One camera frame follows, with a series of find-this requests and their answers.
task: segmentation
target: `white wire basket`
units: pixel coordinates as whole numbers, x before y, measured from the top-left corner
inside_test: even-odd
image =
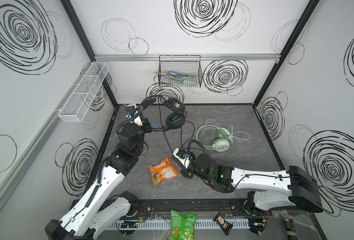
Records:
[[[86,74],[59,112],[59,118],[64,122],[82,122],[108,70],[106,62],[90,64]]]

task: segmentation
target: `green snack bag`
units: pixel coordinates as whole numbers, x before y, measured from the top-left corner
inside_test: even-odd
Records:
[[[171,235],[169,240],[194,240],[197,215],[170,211]]]

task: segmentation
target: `metal rail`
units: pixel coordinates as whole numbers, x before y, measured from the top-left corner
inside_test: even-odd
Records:
[[[173,56],[174,61],[188,61],[193,56],[200,55],[201,61],[215,60],[275,60],[279,61],[281,55],[279,53],[256,53],[256,54],[113,54],[113,55],[96,55],[96,61],[159,61],[160,56]]]

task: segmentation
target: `black metal frame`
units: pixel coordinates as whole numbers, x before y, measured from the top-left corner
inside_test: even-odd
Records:
[[[95,61],[95,54],[94,54],[94,51],[93,51],[93,48],[91,47],[87,37],[86,37],[86,34],[81,26],[81,23],[75,13],[75,10],[70,2],[70,0],[60,0],[62,5],[64,6],[64,9],[70,19],[70,21],[72,22],[73,24],[73,27],[89,57],[89,59],[91,61]],[[266,127],[265,125],[263,124],[263,122],[261,121],[261,118],[256,110],[256,107],[257,105],[260,103],[261,99],[263,98],[264,94],[266,93],[267,89],[269,88],[271,82],[273,81],[273,79],[275,78],[278,70],[280,69],[280,67],[282,66],[282,64],[284,63],[287,55],[289,54],[291,48],[293,47],[293,45],[295,44],[295,41],[297,40],[297,38],[299,37],[300,33],[302,32],[305,24],[308,22],[310,16],[312,15],[314,9],[317,7],[317,4],[320,2],[320,0],[309,0],[308,2],[308,5],[306,6],[304,12],[302,13],[299,21],[297,22],[297,25],[295,26],[292,34],[290,35],[287,43],[285,44],[282,52],[281,52],[281,58],[279,60],[278,63],[276,63],[272,70],[270,71],[266,81],[264,82],[261,90],[259,91],[254,103],[252,104],[249,104],[249,103],[246,103],[246,104],[233,104],[233,105],[252,105],[254,111],[255,111],[255,114],[259,120],[259,123],[261,125],[261,128],[263,129],[264,133],[265,133],[265,136],[266,136],[266,139],[268,140],[269,142],[269,145],[273,151],[273,154],[278,162],[278,165],[280,167],[280,169],[285,169],[281,159],[280,159],[280,156],[278,155],[278,152],[273,144],[273,141],[271,140],[269,134],[268,134],[268,131],[266,130]],[[97,174],[97,168],[98,168],[98,165],[99,165],[99,162],[102,160],[102,156],[103,156],[103,153],[106,149],[106,146],[107,146],[107,142],[109,140],[109,137],[110,137],[110,134],[111,134],[111,131],[112,131],[112,128],[113,128],[113,125],[114,125],[114,119],[115,117],[117,116],[117,113],[118,113],[118,110],[119,110],[119,104],[117,103],[116,99],[114,98],[114,95],[112,93],[112,90],[110,88],[110,86],[108,85],[108,83],[106,81],[103,81],[102,83],[105,91],[107,92],[114,108],[115,108],[115,111],[113,113],[113,116],[112,116],[112,119],[110,120],[110,123],[109,123],[109,126],[107,128],[107,131],[105,133],[105,136],[103,138],[103,141],[102,141],[102,144],[101,144],[101,147],[100,147],[100,150],[98,152],[98,156],[97,156],[97,159],[95,161],[95,164],[93,166],[93,169],[92,169],[92,172],[90,174],[90,178],[87,182],[87,187],[85,189],[85,192],[86,190],[91,186],[92,184],[92,181],[94,180],[94,177],[92,176],[96,176]],[[195,201],[200,202],[200,206],[203,206],[204,208],[207,207],[207,208],[210,208],[210,206],[213,207],[213,210],[217,210],[216,208],[220,208],[218,210],[227,210],[228,207],[230,206],[230,210],[232,211],[233,214],[238,214],[238,213],[235,213],[234,212],[234,209],[232,209],[232,207],[234,205],[232,205],[232,201],[234,202],[233,204],[240,204],[240,200],[244,200],[244,199],[195,199],[195,200],[192,200],[192,199],[189,199],[189,201],[186,201],[186,200],[181,200],[181,199],[174,199],[174,200],[165,200],[165,199],[159,199],[159,200],[140,200],[141,204],[143,206],[145,206],[146,204],[150,204],[151,206],[151,209],[152,209],[152,212],[154,211],[153,209],[155,209],[155,211],[163,211],[165,209],[162,208],[162,206],[166,206],[166,208],[168,209],[168,211],[170,210],[170,208],[173,208],[173,209],[179,209],[179,207],[181,208],[186,208],[186,209],[190,209],[191,206],[194,206],[193,208],[196,208],[196,207],[199,207],[197,205],[194,204]],[[314,222],[315,224],[315,227],[317,228],[318,232],[320,233],[320,236],[323,240],[326,240],[326,236],[325,234],[323,233],[322,231],[322,228],[321,226],[319,225],[316,217],[314,216],[314,214],[311,214],[312,216],[312,221]]]

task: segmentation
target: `orange snack bag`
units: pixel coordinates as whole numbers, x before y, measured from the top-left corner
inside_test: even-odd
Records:
[[[163,180],[178,176],[176,169],[168,157],[162,160],[157,166],[148,165],[148,168],[154,185],[157,185]]]

